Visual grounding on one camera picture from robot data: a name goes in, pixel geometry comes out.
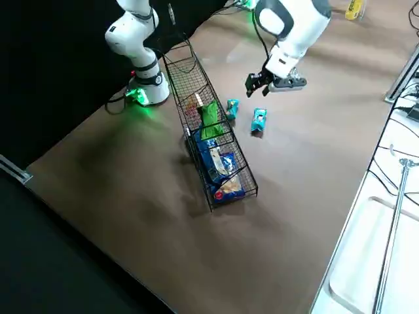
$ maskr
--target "small blue package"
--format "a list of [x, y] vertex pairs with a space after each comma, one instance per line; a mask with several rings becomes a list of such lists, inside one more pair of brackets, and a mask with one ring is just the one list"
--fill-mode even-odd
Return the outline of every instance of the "small blue package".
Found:
[[[235, 169], [237, 169], [234, 153], [228, 152], [226, 154], [222, 154], [221, 160], [225, 170], [227, 171], [227, 175], [233, 174]], [[219, 188], [216, 186], [211, 188], [215, 203], [223, 203], [225, 201], [231, 201], [236, 198], [244, 197], [245, 192], [238, 174], [231, 178], [224, 177], [224, 181], [221, 184], [222, 185]]]
[[220, 148], [215, 139], [201, 140], [200, 131], [195, 133], [194, 138], [206, 168], [207, 179], [210, 184], [220, 185], [228, 175], [220, 155]]

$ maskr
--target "metal pole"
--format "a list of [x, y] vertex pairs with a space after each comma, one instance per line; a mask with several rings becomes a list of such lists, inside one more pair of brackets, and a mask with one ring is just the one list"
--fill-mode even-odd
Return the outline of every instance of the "metal pole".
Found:
[[395, 202], [395, 209], [392, 218], [392, 225], [390, 232], [387, 238], [386, 250], [384, 252], [384, 259], [381, 267], [380, 278], [378, 280], [377, 290], [374, 299], [373, 313], [380, 314], [382, 309], [382, 302], [384, 300], [384, 293], [386, 291], [386, 284], [388, 278], [388, 271], [390, 268], [390, 262], [392, 261], [392, 253], [395, 241], [395, 235], [397, 232], [397, 226], [399, 224], [399, 218], [401, 213], [401, 204], [403, 202], [403, 197], [405, 196], [405, 188], [407, 177], [409, 176], [409, 169], [415, 166], [415, 163], [412, 160], [400, 159], [400, 164], [403, 165], [403, 172], [401, 176], [399, 193], [397, 195], [397, 200]]

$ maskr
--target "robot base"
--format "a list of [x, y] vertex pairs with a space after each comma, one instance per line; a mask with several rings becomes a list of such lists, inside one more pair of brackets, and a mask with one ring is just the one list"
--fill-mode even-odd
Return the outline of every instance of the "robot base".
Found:
[[142, 85], [135, 80], [130, 80], [127, 87], [127, 96], [132, 96], [142, 106], [156, 105], [165, 102], [169, 95], [169, 84], [161, 73], [162, 82], [159, 85]]

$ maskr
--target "green snack bag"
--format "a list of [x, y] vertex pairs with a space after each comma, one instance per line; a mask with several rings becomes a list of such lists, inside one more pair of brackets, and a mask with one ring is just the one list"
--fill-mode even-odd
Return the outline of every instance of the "green snack bag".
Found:
[[223, 134], [223, 127], [220, 124], [210, 126], [218, 122], [217, 117], [217, 101], [214, 100], [211, 103], [201, 107], [202, 108], [202, 131], [201, 140], [209, 139]]

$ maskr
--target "black cable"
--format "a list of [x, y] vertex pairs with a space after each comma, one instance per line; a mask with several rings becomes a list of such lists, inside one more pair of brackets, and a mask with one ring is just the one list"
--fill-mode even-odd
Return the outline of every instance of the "black cable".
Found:
[[153, 9], [153, 6], [150, 5], [151, 10], [151, 16], [153, 17], [153, 32], [156, 30], [156, 19], [155, 19], [155, 10]]
[[253, 27], [255, 28], [256, 35], [258, 36], [259, 40], [261, 41], [261, 43], [263, 45], [263, 49], [266, 53], [266, 59], [269, 59], [268, 48], [266, 47], [266, 44], [264, 43], [263, 38], [262, 38], [261, 34], [259, 34], [259, 31], [257, 29], [257, 25], [256, 25], [256, 21], [255, 21], [255, 11], [254, 10], [251, 12], [251, 21], [253, 22]]
[[413, 25], [413, 21], [412, 21], [412, 15], [415, 16], [415, 17], [417, 17], [417, 18], [419, 18], [419, 14], [416, 14], [414, 12], [415, 8], [418, 5], [419, 5], [419, 1], [415, 2], [415, 4], [410, 8], [410, 10], [409, 10], [409, 23], [410, 23], [410, 26], [412, 26], [413, 29], [416, 30], [416, 35], [419, 37], [419, 27]]
[[194, 65], [188, 71], [182, 70], [180, 67], [178, 67], [175, 62], [173, 62], [169, 57], [167, 57], [166, 54], [161, 52], [159, 49], [152, 48], [152, 50], [154, 50], [155, 52], [158, 52], [159, 54], [162, 55], [163, 58], [166, 58], [167, 60], [169, 60], [170, 64], [172, 64], [179, 72], [182, 72], [183, 74], [189, 74], [192, 71], [194, 71], [194, 69], [196, 67], [196, 57], [194, 56], [194, 50], [193, 50], [192, 45], [190, 44], [190, 42], [189, 41], [185, 41], [185, 42], [188, 44], [189, 49], [191, 50], [191, 55], [194, 58]]
[[403, 124], [403, 123], [401, 123], [400, 121], [397, 121], [396, 119], [393, 119], [393, 118], [389, 118], [388, 120], [391, 120], [391, 121], [394, 121], [394, 122], [396, 122], [396, 123], [398, 123], [398, 124], [400, 124], [401, 126], [404, 126], [406, 129], [408, 129], [414, 136], [416, 136], [418, 139], [419, 139], [419, 135], [418, 134], [416, 134], [416, 132], [415, 131], [413, 131], [412, 129], [410, 129], [408, 126], [406, 126], [405, 124]]
[[405, 98], [405, 97], [407, 97], [407, 96], [409, 96], [409, 95], [404, 95], [404, 96], [402, 96], [401, 94], [405, 91], [405, 90], [408, 90], [410, 87], [412, 87], [412, 86], [415, 86], [416, 85], [416, 91], [417, 92], [419, 92], [419, 82], [415, 82], [415, 83], [412, 83], [412, 84], [410, 84], [410, 85], [408, 85], [408, 86], [406, 86], [406, 87], [404, 87], [403, 88], [403, 90], [401, 91], [401, 93], [400, 93], [400, 95], [399, 95], [399, 97], [401, 97], [401, 98]]
[[392, 195], [392, 196], [397, 196], [397, 194], [394, 194], [393, 192], [391, 192], [386, 183], [383, 182], [383, 180], [372, 170], [367, 170], [369, 173], [371, 173], [372, 175], [374, 175], [374, 177], [380, 181], [381, 185], [387, 190], [388, 194]]
[[234, 8], [234, 7], [236, 7], [236, 6], [240, 5], [240, 4], [241, 4], [241, 3], [240, 3], [240, 0], [235, 0], [235, 1], [233, 1], [233, 3], [232, 3], [232, 4], [227, 5], [227, 6], [225, 6], [225, 7], [222, 7], [222, 8], [221, 8], [221, 9], [219, 9], [219, 10], [216, 10], [213, 14], [211, 14], [211, 16], [214, 16], [214, 15], [216, 15], [216, 14], [219, 14], [220, 12], [226, 11], [227, 9]]
[[222, 13], [222, 12], [220, 12], [220, 13], [217, 13], [217, 14], [214, 14], [214, 15], [232, 15], [232, 14], [236, 14], [236, 13], [242, 12], [244, 10], [243, 8], [239, 8], [239, 7], [236, 7], [236, 9], [237, 10], [235, 10], [234, 12], [228, 12], [228, 13]]
[[[113, 112], [112, 110], [110, 110], [110, 109], [109, 109], [109, 104], [110, 104], [110, 103], [116, 103], [117, 101], [120, 101], [120, 100], [124, 100], [124, 105], [123, 105], [123, 107], [122, 107], [122, 110], [120, 110], [120, 111], [118, 111], [118, 112]], [[108, 100], [108, 101], [107, 101], [107, 103], [105, 104], [105, 111], [106, 111], [107, 113], [109, 113], [109, 114], [113, 115], [113, 116], [115, 116], [115, 115], [117, 115], [117, 114], [121, 114], [121, 113], [123, 113], [125, 109], [126, 109], [125, 91], [124, 91], [124, 94], [123, 94], [122, 96], [119, 96], [119, 97], [117, 97], [117, 98], [115, 98], [115, 99], [110, 99], [110, 100]]]
[[[389, 148], [389, 147], [384, 147], [384, 146], [380, 146], [380, 145], [379, 145], [378, 147], [379, 147], [379, 148], [382, 148], [382, 149], [390, 150], [390, 148]], [[398, 152], [398, 153], [403, 154], [403, 155], [406, 155], [406, 156], [419, 158], [419, 156], [417, 156], [417, 155], [412, 155], [412, 154], [409, 154], [409, 153], [407, 153], [407, 152], [402, 152], [402, 151], [397, 150], [397, 149], [393, 149], [393, 151], [394, 151], [394, 152]]]
[[[380, 167], [380, 165], [378, 164], [378, 162], [375, 160], [375, 158], [373, 158], [373, 162], [375, 162], [375, 164], [377, 165], [377, 167], [379, 168], [379, 170], [381, 171], [381, 173], [386, 177], [386, 179], [388, 180], [388, 182], [390, 182], [390, 184], [396, 189], [396, 190], [399, 190], [399, 187], [397, 186], [397, 185], [395, 185], [395, 183], [386, 175], [386, 173], [384, 172], [384, 170]], [[388, 188], [386, 187], [386, 190], [391, 194], [391, 195], [393, 195], [393, 196], [396, 196], [396, 195], [394, 195], [393, 193], [391, 193], [389, 190], [388, 190]], [[410, 200], [412, 203], [414, 203], [415, 205], [417, 205], [417, 206], [419, 206], [419, 203], [418, 202], [416, 202], [416, 201], [414, 201], [410, 196], [409, 196], [409, 194], [415, 194], [416, 192], [406, 192], [405, 193], [405, 197], [408, 199], [408, 200]]]
[[122, 96], [119, 96], [118, 98], [110, 99], [107, 101], [107, 103], [116, 103], [117, 101], [120, 101], [121, 99], [124, 99], [124, 98], [125, 98], [125, 94]]
[[397, 108], [395, 108], [395, 110], [400, 110], [400, 111], [403, 111], [404, 113], [407, 113], [407, 114], [409, 114], [411, 111], [412, 111], [412, 107], [397, 107]]

